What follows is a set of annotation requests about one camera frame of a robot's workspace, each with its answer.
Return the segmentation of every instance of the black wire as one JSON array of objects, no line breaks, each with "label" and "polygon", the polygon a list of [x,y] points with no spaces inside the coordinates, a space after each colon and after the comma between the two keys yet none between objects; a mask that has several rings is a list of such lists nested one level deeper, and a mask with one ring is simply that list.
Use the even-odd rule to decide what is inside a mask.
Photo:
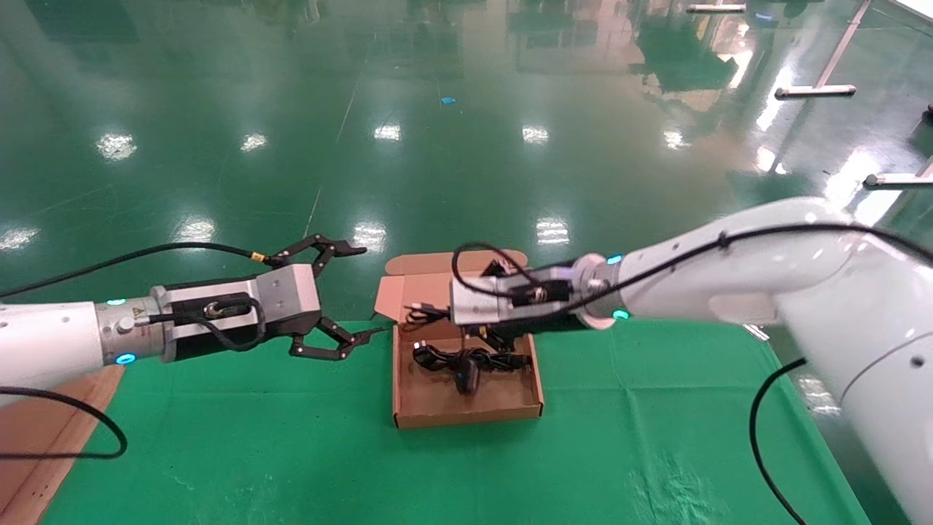
[{"label": "black wire", "polygon": [[758,393],[755,394],[755,399],[752,401],[752,411],[748,416],[748,441],[752,446],[752,454],[755,456],[755,464],[759,467],[759,472],[761,472],[761,477],[764,478],[764,482],[768,484],[768,488],[771,489],[771,492],[774,494],[774,497],[777,498],[777,501],[784,506],[784,509],[788,514],[799,525],[807,525],[807,522],[801,518],[801,515],[797,514],[797,511],[794,510],[794,507],[790,505],[787,501],[787,498],[784,497],[784,494],[781,493],[781,490],[777,488],[777,485],[774,484],[774,480],[771,479],[771,474],[768,473],[768,469],[764,466],[764,461],[761,459],[761,450],[759,449],[758,444],[758,412],[761,407],[761,400],[764,399],[764,394],[768,393],[768,388],[777,381],[781,376],[790,372],[795,368],[800,368],[807,360],[800,358],[790,364],[786,364],[781,368],[778,368],[773,372],[767,379],[764,380],[764,383],[761,383]]},{"label": "black wire", "polygon": [[412,303],[405,305],[409,313],[405,315],[405,332],[413,332],[428,324],[433,324],[442,319],[450,319],[451,311],[447,308],[437,308],[428,303]]},{"label": "black wire", "polygon": [[[897,234],[892,234],[889,232],[885,232],[883,230],[876,230],[869,226],[862,226],[861,224],[836,224],[836,223],[815,222],[812,224],[789,224],[787,226],[774,226],[770,228],[759,228],[756,230],[749,230],[747,232],[741,232],[739,234],[731,234],[731,235],[723,233],[719,236],[718,239],[714,241],[707,242],[705,244],[698,246],[697,248],[685,251],[684,253],[681,253],[680,255],[668,260],[667,262],[662,262],[661,264],[658,264],[657,266],[648,268],[648,270],[645,270],[644,272],[640,274],[636,274],[635,276],[629,277],[628,279],[625,279],[624,281],[621,281],[601,291],[588,295],[582,299],[575,301],[574,303],[570,303],[569,305],[562,306],[561,308],[558,308],[557,310],[554,310],[547,314],[542,314],[540,316],[536,316],[533,318],[518,319],[515,322],[526,323],[528,322],[528,320],[531,320],[531,319],[542,320],[542,319],[561,318],[582,306],[588,305],[589,303],[592,303],[594,301],[598,301],[599,299],[602,299],[603,297],[606,297],[607,295],[611,293],[622,290],[623,288],[626,288],[628,286],[632,286],[633,284],[640,282],[642,280],[645,280],[649,277],[655,276],[659,274],[660,272],[673,268],[677,266],[678,264],[684,261],[687,261],[689,259],[692,259],[698,255],[702,255],[706,253],[707,251],[712,251],[714,249],[728,248],[729,245],[735,241],[741,241],[741,240],[761,237],[765,235],[792,234],[792,233],[801,233],[801,232],[861,232],[863,234],[872,234],[893,245],[899,246],[901,248],[905,248],[907,251],[913,253],[914,255],[920,256],[921,258],[925,259],[927,263],[933,263],[933,251],[930,251],[929,249],[917,243],[914,243],[911,240],[901,237]],[[462,245],[457,250],[462,250],[463,248],[469,248],[474,245],[482,245],[482,243],[467,243],[467,244]],[[456,254],[457,254],[457,251],[454,252],[452,271],[453,271],[454,278],[456,278],[460,282],[460,284],[478,293],[484,293],[486,295],[493,295],[496,297],[506,296],[509,298],[514,298],[512,294],[509,294],[507,292],[485,290],[483,288],[475,287],[472,285],[467,285],[467,283],[463,281],[463,278],[460,277],[459,272],[456,270],[456,266],[455,266]],[[500,323],[500,325],[508,325],[508,321]]]},{"label": "black wire", "polygon": [[146,255],[151,255],[153,253],[159,253],[161,251],[168,251],[171,249],[181,249],[181,248],[204,248],[204,249],[212,249],[215,251],[225,251],[227,253],[232,253],[233,255],[240,255],[247,259],[252,259],[255,253],[248,249],[235,248],[232,246],[226,246],[226,245],[217,244],[217,243],[183,242],[183,243],[162,244],[162,245],[153,246],[150,248],[138,249],[136,251],[127,253],[125,255],[120,255],[119,257],[115,257],[108,261],[98,262],[97,264],[93,264],[91,266],[87,266],[85,268],[75,270],[74,272],[68,272],[65,274],[61,274],[60,276],[50,277],[48,279],[43,279],[41,281],[37,281],[34,283],[25,284],[25,285],[19,286],[11,290],[0,291],[0,299],[6,299],[7,297],[10,297],[11,295],[17,295],[17,294],[24,293],[27,291],[33,291],[33,290],[37,290],[40,288],[44,288],[49,285],[58,284],[60,282],[66,281],[68,279],[73,279],[75,277],[85,276],[91,272],[96,272],[97,270],[101,270],[108,266],[114,266],[116,264],[125,263],[133,259],[138,259],[140,257],[145,257]]},{"label": "black wire", "polygon": [[25,387],[0,387],[0,395],[19,395],[25,397],[37,397],[43,399],[50,399],[51,401],[56,401],[58,403],[64,403],[69,406],[89,414],[96,418],[98,421],[102,422],[104,426],[110,429],[110,432],[114,434],[119,441],[119,449],[116,452],[53,452],[53,453],[6,453],[0,452],[0,460],[65,460],[65,459],[80,459],[80,460],[114,460],[119,458],[126,452],[126,447],[128,445],[126,434],[120,429],[119,425],[111,419],[107,414],[101,412],[100,410],[94,408],[93,406],[84,403],[79,399],[74,397],[60,394],[58,392],[53,392],[50,390],[39,390],[39,389],[27,389]]},{"label": "black wire", "polygon": [[467,288],[468,290],[478,291],[479,293],[485,293],[486,295],[493,295],[495,297],[508,297],[509,299],[514,299],[516,297],[514,293],[511,293],[508,291],[487,290],[487,289],[469,284],[468,282],[464,281],[463,276],[460,275],[460,268],[458,267],[459,266],[458,263],[460,261],[460,254],[462,254],[464,251],[467,251],[468,249],[471,249],[471,248],[483,248],[483,249],[488,249],[494,252],[499,257],[508,261],[508,263],[511,264],[512,267],[515,268],[515,270],[518,272],[520,276],[528,279],[528,281],[531,282],[532,284],[537,284],[537,285],[541,284],[541,281],[537,280],[537,278],[535,278],[534,276],[529,274],[527,271],[525,271],[525,269],[522,268],[522,266],[518,264],[518,262],[516,262],[515,259],[513,259],[512,256],[508,255],[503,249],[495,247],[488,243],[470,242],[470,243],[464,243],[460,245],[459,247],[457,247],[457,249],[453,251],[453,257],[451,258],[451,270],[453,271],[453,277],[457,279],[457,282],[462,284],[464,288]]},{"label": "black wire", "polygon": [[179,314],[156,314],[149,316],[149,323],[157,322],[178,322],[184,321],[192,324],[200,324],[206,328],[210,333],[217,338],[217,341],[220,342],[224,348],[228,350],[234,350],[238,352],[245,352],[255,348],[258,344],[262,343],[263,339],[266,336],[266,313],[262,308],[262,304],[259,303],[253,297],[243,297],[236,299],[229,299],[223,302],[224,307],[235,306],[238,304],[249,304],[256,310],[256,337],[252,340],[245,343],[234,343],[229,337],[227,337],[222,330],[217,328],[217,326],[210,320],[195,317],[192,315],[179,315]]}]

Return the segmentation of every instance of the box flap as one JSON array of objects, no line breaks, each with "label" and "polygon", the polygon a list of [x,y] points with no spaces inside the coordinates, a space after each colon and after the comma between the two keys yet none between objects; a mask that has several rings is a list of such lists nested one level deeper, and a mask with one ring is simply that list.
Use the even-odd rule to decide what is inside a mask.
[{"label": "box flap", "polygon": [[[528,257],[520,251],[507,249],[505,252],[522,266],[528,265]],[[379,281],[376,293],[376,313],[402,322],[408,310],[405,305],[430,303],[446,308],[451,303],[451,257],[452,252],[417,253],[400,255],[385,265],[389,274]],[[488,250],[466,251],[460,256],[460,269],[465,276],[475,276],[486,269],[496,257]]]},{"label": "box flap", "polygon": [[[505,249],[503,251],[522,268],[528,265],[528,257],[520,251],[514,249]],[[390,276],[412,276],[440,272],[449,274],[451,272],[452,257],[452,251],[399,255],[385,264],[385,273]],[[495,257],[495,253],[489,250],[465,251],[460,256],[460,270],[462,272],[481,272],[489,265],[489,261]]]}]

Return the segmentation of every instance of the table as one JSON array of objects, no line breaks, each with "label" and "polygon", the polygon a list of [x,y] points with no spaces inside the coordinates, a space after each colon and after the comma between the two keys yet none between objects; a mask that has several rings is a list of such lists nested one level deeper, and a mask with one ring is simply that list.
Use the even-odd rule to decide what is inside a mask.
[{"label": "table", "polygon": [[[372,323],[346,323],[358,331]],[[389,335],[346,362],[246,354],[132,365],[109,412],[129,452],[80,462],[44,520],[72,523],[788,523],[747,415],[777,367],[738,327],[630,319],[537,338],[541,420],[398,431]],[[761,447],[813,523],[868,523],[787,380]],[[113,446],[96,433],[89,447]]]}]

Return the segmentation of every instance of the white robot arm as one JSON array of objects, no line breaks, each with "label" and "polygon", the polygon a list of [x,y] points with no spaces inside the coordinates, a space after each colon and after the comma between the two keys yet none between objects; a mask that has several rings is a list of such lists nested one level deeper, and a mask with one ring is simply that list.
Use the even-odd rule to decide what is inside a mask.
[{"label": "white robot arm", "polygon": [[[306,248],[318,251],[314,262],[292,263]],[[108,364],[244,351],[277,336],[291,337],[294,357],[346,359],[378,330],[349,333],[324,317],[315,280],[332,258],[364,252],[317,234],[272,257],[254,254],[272,268],[254,277],[157,286],[148,296],[98,305],[0,304],[0,386],[48,389]],[[315,328],[337,347],[305,345]],[[0,406],[13,401],[0,396]]]},{"label": "white robot arm", "polygon": [[[933,524],[931,261],[858,231],[864,227],[816,228],[828,223],[853,219],[821,199],[790,199],[730,215],[624,258],[589,254],[533,270],[537,283],[520,274],[455,280],[451,319],[500,347],[520,333],[574,324],[604,329],[629,312],[784,324],[826,380],[906,514],[914,523]],[[808,224],[812,231],[799,226]],[[788,225],[803,231],[777,234]],[[775,232],[731,240],[761,229]],[[700,253],[665,267],[691,251]],[[656,273],[638,280],[646,271]],[[599,294],[604,297],[588,302]]]}]

